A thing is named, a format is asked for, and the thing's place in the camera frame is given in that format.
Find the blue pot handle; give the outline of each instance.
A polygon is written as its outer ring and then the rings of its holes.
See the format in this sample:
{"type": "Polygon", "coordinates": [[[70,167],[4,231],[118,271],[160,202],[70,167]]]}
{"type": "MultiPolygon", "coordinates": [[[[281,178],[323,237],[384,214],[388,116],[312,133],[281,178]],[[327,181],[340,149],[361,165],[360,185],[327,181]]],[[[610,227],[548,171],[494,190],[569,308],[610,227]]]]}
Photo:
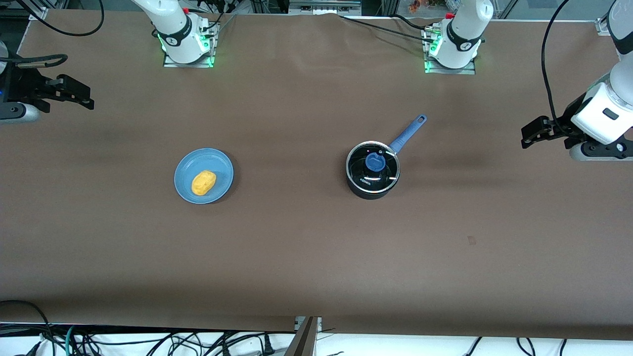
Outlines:
{"type": "Polygon", "coordinates": [[[402,131],[402,133],[400,134],[400,136],[398,136],[398,138],[396,138],[390,145],[389,147],[391,147],[391,149],[393,149],[396,154],[398,152],[400,152],[400,150],[402,149],[402,147],[404,147],[404,144],[409,141],[409,139],[411,137],[413,137],[413,134],[422,127],[422,125],[424,125],[424,123],[427,121],[427,116],[426,115],[420,115],[417,118],[415,118],[415,120],[411,123],[411,125],[409,125],[406,129],[404,129],[404,131],[402,131]]]}

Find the blue lid knob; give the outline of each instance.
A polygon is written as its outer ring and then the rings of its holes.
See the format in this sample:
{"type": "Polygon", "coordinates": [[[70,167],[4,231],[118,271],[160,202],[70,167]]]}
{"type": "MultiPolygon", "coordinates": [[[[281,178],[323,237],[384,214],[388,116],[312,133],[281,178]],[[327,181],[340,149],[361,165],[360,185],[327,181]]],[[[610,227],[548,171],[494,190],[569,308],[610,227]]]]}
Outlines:
{"type": "Polygon", "coordinates": [[[380,172],[385,169],[387,162],[383,156],[380,156],[376,152],[372,152],[365,158],[365,165],[374,172],[380,172]]]}

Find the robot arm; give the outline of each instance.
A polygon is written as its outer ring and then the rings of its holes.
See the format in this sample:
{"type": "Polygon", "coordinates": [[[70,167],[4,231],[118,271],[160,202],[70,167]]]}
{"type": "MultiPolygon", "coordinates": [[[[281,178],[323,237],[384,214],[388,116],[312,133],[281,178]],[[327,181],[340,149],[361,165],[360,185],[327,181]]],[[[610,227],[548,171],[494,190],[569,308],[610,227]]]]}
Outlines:
{"type": "Polygon", "coordinates": [[[561,117],[541,116],[522,129],[523,148],[566,137],[565,147],[576,160],[633,160],[633,141],[624,134],[633,127],[633,0],[616,0],[608,28],[620,62],[561,117]]]}
{"type": "Polygon", "coordinates": [[[132,0],[149,16],[165,53],[177,63],[192,63],[210,46],[209,20],[185,13],[178,0],[132,0]]]}
{"type": "Polygon", "coordinates": [[[493,13],[490,0],[463,1],[454,18],[444,19],[434,25],[440,28],[441,34],[429,54],[444,67],[465,67],[477,56],[481,35],[493,13]]]}
{"type": "Polygon", "coordinates": [[[70,101],[94,109],[90,87],[65,74],[47,78],[37,70],[62,64],[65,54],[22,58],[10,53],[0,41],[0,124],[33,122],[40,112],[48,113],[47,100],[70,101]]]}

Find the saucepan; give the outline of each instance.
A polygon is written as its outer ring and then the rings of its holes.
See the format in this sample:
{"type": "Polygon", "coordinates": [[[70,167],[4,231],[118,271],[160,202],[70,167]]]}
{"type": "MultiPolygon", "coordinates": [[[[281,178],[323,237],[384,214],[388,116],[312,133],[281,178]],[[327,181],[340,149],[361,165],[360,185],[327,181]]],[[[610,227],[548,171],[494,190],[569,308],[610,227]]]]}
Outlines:
{"type": "Polygon", "coordinates": [[[418,116],[389,145],[378,141],[357,144],[345,162],[348,186],[352,192],[369,200],[385,196],[400,178],[398,153],[426,121],[425,115],[418,116]]]}

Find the cable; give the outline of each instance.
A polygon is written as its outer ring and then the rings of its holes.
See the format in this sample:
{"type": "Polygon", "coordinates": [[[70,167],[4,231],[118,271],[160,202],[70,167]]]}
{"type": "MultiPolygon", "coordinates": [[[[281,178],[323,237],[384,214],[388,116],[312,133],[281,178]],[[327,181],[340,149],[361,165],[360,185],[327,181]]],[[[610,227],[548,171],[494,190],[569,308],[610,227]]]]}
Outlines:
{"type": "Polygon", "coordinates": [[[98,0],[99,1],[99,7],[101,8],[101,21],[99,21],[99,25],[97,25],[97,27],[95,27],[94,30],[92,31],[88,31],[88,32],[84,32],[83,34],[75,34],[73,32],[66,32],[63,30],[58,29],[57,27],[52,26],[50,23],[44,21],[41,17],[37,16],[37,14],[31,10],[31,8],[29,8],[23,0],[18,0],[18,3],[25,9],[27,10],[28,13],[31,14],[31,16],[33,16],[34,18],[38,19],[38,21],[40,21],[44,26],[48,27],[49,29],[61,33],[63,35],[67,35],[67,36],[74,36],[74,37],[84,37],[84,36],[90,36],[93,33],[97,32],[101,26],[103,26],[103,20],[105,20],[106,18],[106,13],[105,10],[103,8],[103,2],[102,0],[98,0]]]}
{"type": "Polygon", "coordinates": [[[563,343],[560,344],[560,350],[558,350],[558,356],[563,356],[563,350],[565,349],[565,345],[567,345],[567,339],[563,339],[563,343]]]}
{"type": "Polygon", "coordinates": [[[536,351],[534,351],[534,345],[532,344],[532,340],[530,338],[525,338],[527,343],[530,344],[530,348],[532,349],[532,353],[529,353],[526,349],[521,345],[521,338],[517,338],[517,345],[521,349],[521,351],[527,356],[536,356],[536,351]]]}
{"type": "Polygon", "coordinates": [[[92,339],[92,336],[90,336],[90,335],[87,335],[87,337],[90,339],[90,342],[95,344],[95,345],[106,345],[106,346],[138,345],[140,343],[155,343],[157,341],[161,341],[161,339],[154,339],[154,340],[142,340],[142,341],[128,341],[128,342],[125,342],[125,343],[105,343],[105,342],[102,342],[102,341],[94,341],[92,339]]]}
{"type": "Polygon", "coordinates": [[[68,332],[66,333],[66,342],[64,343],[64,350],[66,350],[66,356],[70,356],[70,336],[73,333],[73,329],[75,326],[71,326],[68,328],[68,332]]]}
{"type": "Polygon", "coordinates": [[[207,31],[208,29],[213,28],[215,25],[218,24],[218,22],[220,22],[220,19],[222,18],[222,15],[224,15],[224,13],[220,13],[220,16],[218,16],[218,18],[215,20],[215,22],[213,22],[211,25],[207,26],[207,27],[203,27],[202,31],[207,31]]]}
{"type": "Polygon", "coordinates": [[[264,335],[264,344],[261,346],[261,356],[271,356],[275,353],[275,349],[273,348],[273,345],[271,345],[270,343],[270,337],[268,334],[264,335]]]}
{"type": "Polygon", "coordinates": [[[479,336],[475,342],[473,343],[473,345],[470,347],[470,351],[468,351],[468,353],[464,356],[472,356],[473,352],[475,352],[475,349],[477,348],[477,344],[479,344],[479,342],[481,341],[481,339],[483,338],[483,336],[479,336]]]}
{"type": "Polygon", "coordinates": [[[231,21],[232,21],[232,20],[233,20],[236,16],[237,16],[237,14],[234,14],[233,16],[231,16],[231,18],[229,18],[229,20],[228,20],[228,21],[227,21],[224,25],[222,25],[222,27],[220,27],[220,29],[218,30],[218,34],[219,34],[220,32],[222,32],[222,30],[223,30],[226,26],[228,26],[228,25],[231,23],[231,21]]]}
{"type": "Polygon", "coordinates": [[[376,25],[372,25],[371,23],[367,23],[367,22],[362,22],[362,21],[358,21],[355,20],[353,18],[349,18],[349,17],[345,17],[345,16],[341,16],[339,15],[340,18],[343,18],[347,21],[352,21],[352,22],[356,22],[356,23],[360,23],[361,25],[365,25],[365,26],[369,26],[369,27],[373,27],[375,29],[379,29],[379,30],[383,30],[383,31],[387,31],[387,32],[391,32],[392,34],[396,34],[396,35],[401,35],[401,36],[405,36],[405,37],[409,37],[412,39],[416,39],[418,41],[422,41],[422,42],[433,42],[432,39],[428,39],[428,38],[422,38],[422,37],[418,37],[418,36],[414,36],[414,35],[410,35],[410,34],[404,34],[402,32],[398,32],[398,31],[394,31],[391,29],[386,29],[384,27],[380,27],[380,26],[376,26],[376,25]]]}
{"type": "Polygon", "coordinates": [[[79,347],[77,346],[77,341],[75,340],[74,337],[70,338],[70,346],[73,348],[73,350],[75,350],[75,353],[77,354],[77,356],[87,356],[85,352],[82,355],[81,351],[79,350],[79,347]]]}
{"type": "Polygon", "coordinates": [[[200,346],[200,355],[202,356],[202,352],[204,351],[202,349],[202,340],[200,340],[200,337],[197,335],[197,333],[194,334],[196,336],[196,339],[198,340],[198,346],[200,346]]]}
{"type": "Polygon", "coordinates": [[[382,1],[380,2],[380,6],[378,7],[378,10],[376,10],[376,13],[373,14],[374,16],[378,16],[378,14],[380,13],[380,11],[382,10],[382,7],[384,6],[385,3],[383,3],[382,1]]]}
{"type": "Polygon", "coordinates": [[[233,346],[233,345],[235,345],[237,343],[240,343],[240,342],[242,342],[244,340],[248,340],[250,338],[258,338],[259,339],[260,336],[263,336],[263,335],[266,335],[266,334],[296,334],[296,333],[294,331],[276,331],[276,332],[273,332],[273,333],[265,332],[265,333],[258,333],[258,334],[250,334],[250,335],[240,336],[240,337],[238,337],[236,339],[228,340],[226,343],[224,343],[222,345],[222,349],[220,351],[218,351],[216,354],[214,354],[214,356],[219,356],[224,351],[225,348],[229,349],[229,347],[231,347],[231,346],[233,346]]]}
{"type": "Polygon", "coordinates": [[[156,352],[156,350],[158,350],[160,345],[162,345],[167,339],[170,339],[173,335],[175,335],[175,333],[170,333],[169,335],[165,336],[164,338],[158,340],[158,342],[154,346],[152,346],[151,349],[149,349],[149,351],[147,352],[146,356],[154,355],[154,352],[156,352]]]}
{"type": "Polygon", "coordinates": [[[226,331],[224,332],[217,340],[215,340],[215,342],[213,344],[211,344],[211,346],[209,347],[209,350],[207,350],[203,356],[208,356],[216,347],[218,347],[219,344],[221,344],[223,341],[225,341],[227,338],[233,336],[237,334],[237,332],[235,331],[226,331]]]}
{"type": "MultiPolygon", "coordinates": [[[[19,300],[19,299],[1,300],[0,301],[0,306],[2,306],[3,304],[4,305],[9,305],[9,304],[28,305],[29,307],[35,309],[35,311],[40,315],[40,317],[44,321],[44,325],[46,326],[48,334],[50,335],[51,338],[54,338],[53,331],[51,330],[51,325],[48,322],[48,319],[46,318],[46,315],[44,315],[44,312],[42,311],[42,309],[40,309],[38,306],[36,306],[35,304],[33,304],[31,302],[27,302],[26,300],[19,300]]],[[[52,346],[53,346],[53,356],[55,356],[56,355],[55,344],[53,343],[52,346]]]]}
{"type": "Polygon", "coordinates": [[[549,110],[551,111],[551,114],[552,114],[552,120],[554,120],[554,123],[556,124],[558,129],[561,130],[561,132],[566,134],[567,136],[569,136],[569,133],[565,132],[563,128],[560,126],[560,124],[558,123],[558,117],[556,116],[556,109],[554,108],[554,99],[552,98],[552,90],[549,87],[548,73],[547,73],[547,70],[545,69],[545,47],[548,41],[549,30],[551,29],[552,24],[554,24],[554,20],[558,16],[558,13],[560,12],[560,10],[563,9],[563,6],[565,6],[565,4],[567,4],[568,2],[569,0],[563,0],[563,2],[560,3],[556,11],[554,11],[554,15],[552,16],[551,20],[548,23],[548,27],[545,30],[545,36],[543,36],[543,44],[541,46],[541,71],[543,72],[543,81],[545,82],[545,90],[547,90],[548,92],[549,110]]]}
{"type": "Polygon", "coordinates": [[[56,67],[62,63],[64,63],[66,60],[68,60],[68,55],[60,53],[60,54],[51,54],[50,56],[41,56],[41,57],[29,57],[29,58],[7,58],[7,57],[0,57],[0,61],[2,62],[7,62],[7,63],[16,63],[16,64],[30,64],[30,63],[37,63],[37,62],[46,62],[49,60],[57,60],[55,62],[52,63],[44,63],[44,67],[46,68],[51,68],[51,67],[56,67]]]}
{"type": "Polygon", "coordinates": [[[191,348],[192,350],[194,350],[194,351],[195,351],[196,356],[199,356],[199,354],[198,354],[198,352],[197,352],[197,350],[196,350],[196,349],[194,349],[194,348],[193,348],[193,347],[191,347],[191,346],[184,345],[184,343],[185,343],[187,340],[191,339],[191,338],[192,338],[192,337],[194,337],[195,335],[196,335],[196,333],[192,333],[191,335],[187,336],[187,337],[186,337],[186,338],[184,338],[184,339],[183,339],[183,338],[179,338],[179,337],[177,337],[177,336],[176,336],[176,337],[175,337],[175,339],[177,339],[177,340],[179,341],[178,343],[174,343],[174,342],[173,342],[174,337],[172,337],[172,345],[169,347],[169,351],[167,351],[167,356],[172,356],[172,355],[173,355],[173,353],[174,353],[174,351],[176,351],[176,349],[177,349],[179,346],[184,346],[184,347],[191,348]]]}
{"type": "Polygon", "coordinates": [[[404,23],[406,23],[407,25],[413,27],[414,29],[418,29],[418,30],[424,30],[424,26],[418,26],[415,23],[407,20],[404,16],[399,15],[397,13],[393,14],[393,15],[389,15],[389,17],[395,17],[395,18],[399,18],[400,20],[404,21],[404,23]]]}

